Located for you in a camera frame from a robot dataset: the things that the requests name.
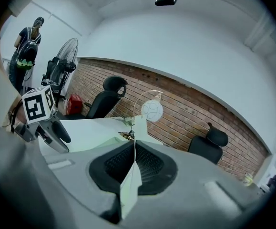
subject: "brick wall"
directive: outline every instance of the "brick wall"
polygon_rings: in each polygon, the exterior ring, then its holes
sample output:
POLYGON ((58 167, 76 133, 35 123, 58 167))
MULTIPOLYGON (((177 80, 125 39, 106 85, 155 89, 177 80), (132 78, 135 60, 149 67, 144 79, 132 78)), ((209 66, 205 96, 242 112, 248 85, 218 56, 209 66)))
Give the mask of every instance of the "brick wall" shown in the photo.
MULTIPOLYGON (((161 97, 164 114, 158 122, 148 122, 150 135, 167 146, 187 151, 192 138, 205 136, 209 128, 207 123, 211 122, 229 137, 218 165, 238 179, 242 179, 246 172, 255 175, 259 170, 267 150, 256 135, 215 100, 170 78, 121 63, 81 59, 67 97, 77 94, 84 102, 92 103, 103 91, 103 81, 111 75, 123 77, 128 86, 125 97, 108 114, 109 117, 132 116, 134 102, 141 93, 161 90, 164 92, 161 97)), ((138 101, 136 109, 140 110, 142 103, 149 100, 149 96, 146 97, 138 101)), ((87 114, 88 109, 84 107, 82 112, 87 114)))

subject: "backpack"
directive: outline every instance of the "backpack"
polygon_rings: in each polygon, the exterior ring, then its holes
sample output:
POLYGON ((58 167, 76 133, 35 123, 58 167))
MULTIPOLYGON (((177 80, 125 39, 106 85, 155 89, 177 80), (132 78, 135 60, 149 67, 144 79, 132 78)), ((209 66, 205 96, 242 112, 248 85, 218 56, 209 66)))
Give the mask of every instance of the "backpack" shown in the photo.
POLYGON ((17 67, 24 70, 30 70, 35 65, 35 58, 38 51, 38 46, 35 39, 31 39, 31 28, 28 28, 28 39, 19 46, 19 51, 16 58, 17 67))

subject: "black office chair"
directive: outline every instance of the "black office chair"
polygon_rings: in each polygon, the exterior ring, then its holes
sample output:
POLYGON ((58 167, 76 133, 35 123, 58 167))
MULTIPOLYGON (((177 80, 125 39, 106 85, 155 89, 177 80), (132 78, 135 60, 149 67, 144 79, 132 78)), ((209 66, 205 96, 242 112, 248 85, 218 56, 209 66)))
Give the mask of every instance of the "black office chair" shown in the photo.
POLYGON ((210 129, 206 137, 194 136, 188 152, 202 156, 214 164, 217 164, 223 155, 224 147, 228 144, 228 135, 208 123, 210 129))
POLYGON ((46 74, 42 75, 42 80, 41 80, 41 84, 43 86, 47 86, 48 84, 45 82, 46 79, 50 79, 51 73, 53 71, 53 69, 55 68, 56 64, 58 63, 59 58, 54 57, 52 60, 48 61, 48 66, 47 66, 47 72, 46 74))
POLYGON ((61 120, 81 120, 81 119, 97 119, 104 118, 118 101, 125 96, 127 81, 119 76, 110 76, 104 83, 104 91, 100 92, 94 99, 93 103, 84 103, 90 110, 86 116, 76 113, 63 116, 60 112, 57 112, 57 117, 61 120))

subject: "small object on desk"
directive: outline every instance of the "small object on desk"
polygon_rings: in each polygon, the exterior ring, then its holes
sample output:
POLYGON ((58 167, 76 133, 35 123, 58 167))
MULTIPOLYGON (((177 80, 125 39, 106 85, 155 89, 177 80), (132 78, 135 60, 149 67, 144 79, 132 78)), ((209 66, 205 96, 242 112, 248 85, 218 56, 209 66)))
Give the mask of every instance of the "small object on desk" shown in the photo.
POLYGON ((125 123, 126 126, 132 126, 134 124, 133 117, 124 118, 124 123, 125 123))
POLYGON ((124 137, 126 140, 133 141, 134 140, 134 135, 133 133, 130 132, 119 132, 119 134, 124 137))
POLYGON ((250 173, 246 173, 243 179, 243 184, 245 187, 250 186, 253 183, 253 177, 250 173))

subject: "red box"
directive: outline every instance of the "red box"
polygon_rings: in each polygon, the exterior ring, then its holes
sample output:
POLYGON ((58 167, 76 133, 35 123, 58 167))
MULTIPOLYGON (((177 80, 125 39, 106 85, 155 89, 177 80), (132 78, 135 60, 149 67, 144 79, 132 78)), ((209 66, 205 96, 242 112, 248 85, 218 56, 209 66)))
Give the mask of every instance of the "red box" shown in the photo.
POLYGON ((82 100, 80 96, 71 94, 67 106, 67 115, 80 113, 82 110, 82 100))

